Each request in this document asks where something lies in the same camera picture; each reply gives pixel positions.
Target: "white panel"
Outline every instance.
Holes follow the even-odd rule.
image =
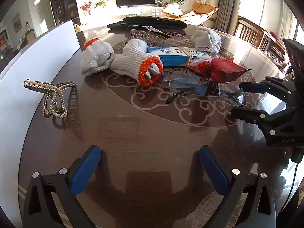
[[[280,23],[282,0],[265,0],[260,27],[268,32],[277,32]]]
[[[239,15],[259,25],[263,6],[264,0],[241,0]]]
[[[22,226],[18,171],[24,139],[42,98],[23,87],[26,79],[52,82],[80,48],[72,20],[38,38],[0,74],[0,206],[10,221]]]

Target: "white knit glove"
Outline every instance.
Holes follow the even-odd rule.
[[[140,39],[131,39],[122,54],[115,54],[109,68],[117,74],[127,75],[144,87],[152,85],[163,70],[159,56],[147,53],[148,45]]]
[[[101,72],[110,66],[114,50],[109,43],[94,38],[86,42],[84,48],[80,57],[80,72],[83,75]]]

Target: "round dining table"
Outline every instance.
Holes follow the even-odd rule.
[[[192,47],[190,39],[197,28],[163,29],[171,36],[165,45]],[[284,78],[261,50],[216,32],[222,39],[219,54],[251,69],[234,84],[259,82],[266,76]],[[98,37],[119,54],[130,36],[129,31],[106,27],[78,33],[81,48],[53,80],[54,84],[75,83],[63,91],[68,116],[44,118],[41,101],[25,138],[18,182],[21,215],[32,173],[54,174],[68,168],[92,144],[103,152],[101,163],[77,200],[97,227],[203,227],[222,200],[199,163],[197,152],[203,145],[209,145],[230,169],[237,168],[245,175],[266,173],[278,213],[291,189],[295,163],[284,147],[266,146],[257,125],[234,119],[232,106],[219,96],[181,97],[166,104],[171,94],[163,78],[172,73],[193,75],[189,68],[164,67],[150,87],[110,69],[87,77],[80,73],[85,41]],[[247,93],[244,99],[245,107],[268,114],[285,108],[284,102],[270,94]],[[303,176],[302,162],[292,193]],[[71,227],[56,194],[53,198],[63,223]],[[243,194],[228,227],[235,224],[245,199]]]

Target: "white board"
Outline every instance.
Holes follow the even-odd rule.
[[[52,82],[80,48],[72,20],[29,45],[0,74],[0,206],[16,228],[22,227],[18,171],[24,139],[43,96],[23,87],[26,79]]]

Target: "black cloth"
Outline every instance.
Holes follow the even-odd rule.
[[[110,29],[127,29],[129,25],[152,26],[157,29],[185,29],[187,27],[187,24],[185,22],[179,20],[172,20],[153,16],[127,17],[117,23],[109,24],[107,27]]]

